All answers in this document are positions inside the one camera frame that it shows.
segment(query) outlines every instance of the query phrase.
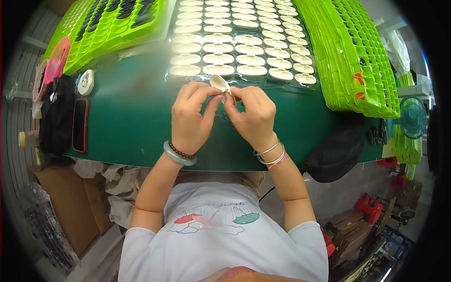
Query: black cable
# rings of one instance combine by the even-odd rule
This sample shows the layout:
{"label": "black cable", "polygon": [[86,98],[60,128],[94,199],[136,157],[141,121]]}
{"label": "black cable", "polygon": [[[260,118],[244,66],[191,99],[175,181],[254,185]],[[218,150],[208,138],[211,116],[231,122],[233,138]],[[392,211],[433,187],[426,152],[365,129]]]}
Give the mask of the black cable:
{"label": "black cable", "polygon": [[268,195],[269,194],[269,192],[271,192],[273,189],[275,188],[275,186],[274,187],[272,187],[271,189],[269,189],[269,191],[268,192],[266,192],[264,195],[263,195],[263,197],[261,197],[259,200],[258,200],[258,202],[261,202],[262,200],[263,200],[263,198],[265,198],[266,197],[266,195]]}

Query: woman's right hand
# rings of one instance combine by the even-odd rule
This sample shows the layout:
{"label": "woman's right hand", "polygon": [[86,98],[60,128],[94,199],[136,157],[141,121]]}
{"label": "woman's right hand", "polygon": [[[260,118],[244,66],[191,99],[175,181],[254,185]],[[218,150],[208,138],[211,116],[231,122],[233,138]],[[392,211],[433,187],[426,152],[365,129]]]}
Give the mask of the woman's right hand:
{"label": "woman's right hand", "polygon": [[233,98],[226,94],[224,110],[239,134],[258,153],[262,153],[277,143],[277,135],[273,131],[276,105],[266,93],[255,86],[230,88],[236,100],[242,101],[246,112],[240,112]]}

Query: woman's left hand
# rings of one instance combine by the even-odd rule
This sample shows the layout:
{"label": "woman's left hand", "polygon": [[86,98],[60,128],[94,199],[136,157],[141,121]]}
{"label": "woman's left hand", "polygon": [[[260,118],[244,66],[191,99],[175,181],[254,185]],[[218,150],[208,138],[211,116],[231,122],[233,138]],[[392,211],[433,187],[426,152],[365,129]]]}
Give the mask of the woman's left hand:
{"label": "woman's left hand", "polygon": [[[190,82],[182,86],[172,106],[172,144],[182,153],[194,155],[206,142],[213,127],[221,90],[206,83]],[[208,101],[203,115],[202,104]]]}

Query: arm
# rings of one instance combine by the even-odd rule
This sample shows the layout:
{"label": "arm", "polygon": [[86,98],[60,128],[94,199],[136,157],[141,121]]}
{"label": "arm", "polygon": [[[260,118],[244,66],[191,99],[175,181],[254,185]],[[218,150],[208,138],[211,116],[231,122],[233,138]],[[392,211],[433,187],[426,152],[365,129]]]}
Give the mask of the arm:
{"label": "arm", "polygon": [[[221,90],[206,83],[190,82],[179,91],[172,107],[172,143],[181,152],[194,155],[206,142],[221,102]],[[202,104],[208,101],[203,115]],[[130,227],[143,227],[157,233],[161,229],[163,209],[182,165],[163,153],[147,175],[136,197]]]}
{"label": "arm", "polygon": [[[233,99],[227,97],[224,109],[237,131],[258,153],[274,146],[278,140],[273,131],[276,105],[258,87],[231,87],[231,91],[237,101],[242,100],[246,107],[246,112],[239,112],[233,104]],[[282,145],[278,144],[261,157],[265,162],[273,162],[282,152]],[[285,158],[269,172],[284,204],[285,231],[288,232],[303,222],[315,221],[304,180],[291,158]]]}

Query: white t-shirt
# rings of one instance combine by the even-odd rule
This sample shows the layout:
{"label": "white t-shirt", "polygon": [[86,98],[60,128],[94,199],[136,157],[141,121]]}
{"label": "white t-shirt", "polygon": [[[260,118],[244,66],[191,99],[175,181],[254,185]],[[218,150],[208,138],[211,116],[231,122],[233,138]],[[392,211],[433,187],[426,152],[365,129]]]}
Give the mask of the white t-shirt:
{"label": "white t-shirt", "polygon": [[176,185],[154,233],[125,234],[119,282],[197,282],[224,267],[307,280],[328,281],[326,244],[316,222],[286,233],[261,211],[253,191],[232,175]]}

